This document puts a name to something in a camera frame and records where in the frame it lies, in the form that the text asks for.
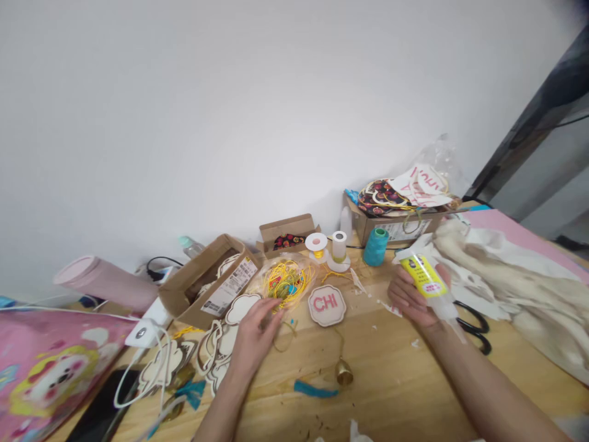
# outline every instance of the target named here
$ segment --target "pink mat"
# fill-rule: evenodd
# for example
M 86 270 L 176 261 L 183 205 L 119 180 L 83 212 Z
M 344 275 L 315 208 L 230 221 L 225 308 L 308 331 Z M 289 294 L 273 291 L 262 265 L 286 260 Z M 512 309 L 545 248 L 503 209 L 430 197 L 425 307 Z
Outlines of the pink mat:
M 471 222 L 472 227 L 500 230 L 505 234 L 509 242 L 550 258 L 562 267 L 572 271 L 583 283 L 589 284 L 589 273 L 581 266 L 498 210 L 465 212 L 463 215 Z

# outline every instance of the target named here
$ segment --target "small cardboard box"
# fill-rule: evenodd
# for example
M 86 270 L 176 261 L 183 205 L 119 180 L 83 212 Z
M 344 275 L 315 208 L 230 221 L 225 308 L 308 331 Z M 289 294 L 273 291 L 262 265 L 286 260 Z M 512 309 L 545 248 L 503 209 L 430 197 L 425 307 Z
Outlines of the small cardboard box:
M 221 263 L 235 254 L 239 258 L 217 278 Z M 223 317 L 259 269 L 260 263 L 242 242 L 221 235 L 160 287 L 160 300 L 174 318 L 207 330 L 214 319 Z M 196 299 L 208 283 L 212 285 Z
M 275 221 L 273 223 L 260 226 L 260 233 L 264 242 L 256 242 L 256 247 L 264 252 L 266 258 L 272 259 L 280 256 L 282 252 L 302 252 L 307 250 L 305 243 L 301 242 L 296 246 L 287 247 L 286 249 L 274 250 L 274 241 L 280 235 L 293 234 L 296 236 L 308 236 L 311 233 L 321 232 L 319 224 L 315 227 L 311 214 L 299 215 L 297 217 L 287 218 L 285 220 Z
M 462 207 L 453 211 L 423 214 L 421 216 L 421 222 L 417 215 L 411 215 L 403 230 L 403 223 L 407 215 L 403 214 L 398 218 L 369 218 L 354 204 L 347 194 L 344 193 L 344 195 L 352 211 L 353 226 L 356 229 L 356 233 L 358 233 L 358 239 L 362 246 L 365 246 L 368 242 L 368 237 L 370 237 L 370 232 L 373 229 L 382 228 L 388 232 L 388 244 L 390 246 L 398 246 L 399 248 L 409 247 L 419 236 L 424 233 L 431 233 L 437 229 L 442 222 L 442 218 L 446 215 L 469 210 L 468 208 Z

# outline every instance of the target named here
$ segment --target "pink bag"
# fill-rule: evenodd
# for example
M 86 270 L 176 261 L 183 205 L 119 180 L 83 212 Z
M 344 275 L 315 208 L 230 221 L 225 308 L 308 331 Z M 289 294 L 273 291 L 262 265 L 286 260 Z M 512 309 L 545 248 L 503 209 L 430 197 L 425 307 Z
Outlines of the pink bag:
M 78 407 L 134 322 L 100 314 L 0 312 L 0 441 L 40 441 Z

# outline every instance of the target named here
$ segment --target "pink cup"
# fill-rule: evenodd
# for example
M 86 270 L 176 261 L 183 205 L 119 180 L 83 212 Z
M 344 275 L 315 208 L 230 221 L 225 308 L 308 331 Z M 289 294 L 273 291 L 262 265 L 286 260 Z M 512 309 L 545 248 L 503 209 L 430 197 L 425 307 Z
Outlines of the pink cup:
M 158 296 L 156 285 L 95 256 L 78 258 L 64 267 L 53 278 L 53 283 L 131 307 L 137 312 L 146 311 Z

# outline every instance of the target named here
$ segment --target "hand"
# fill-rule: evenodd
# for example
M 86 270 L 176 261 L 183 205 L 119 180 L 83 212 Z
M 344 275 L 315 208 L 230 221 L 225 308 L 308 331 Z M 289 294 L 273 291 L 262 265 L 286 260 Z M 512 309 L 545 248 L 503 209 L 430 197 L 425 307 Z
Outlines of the hand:
M 446 267 L 438 264 L 436 271 L 450 289 L 452 283 Z M 436 325 L 439 319 L 428 307 L 426 299 L 417 291 L 414 284 L 415 281 L 411 275 L 401 265 L 397 264 L 391 284 L 388 286 L 389 299 L 394 307 L 397 307 L 417 325 L 421 327 Z
M 264 329 L 262 329 L 262 323 L 280 302 L 282 302 L 280 299 L 265 298 L 256 302 L 250 308 L 239 323 L 229 369 L 234 368 L 234 370 L 250 378 L 258 371 L 272 346 L 272 340 L 280 328 L 284 310 L 272 315 L 272 319 Z

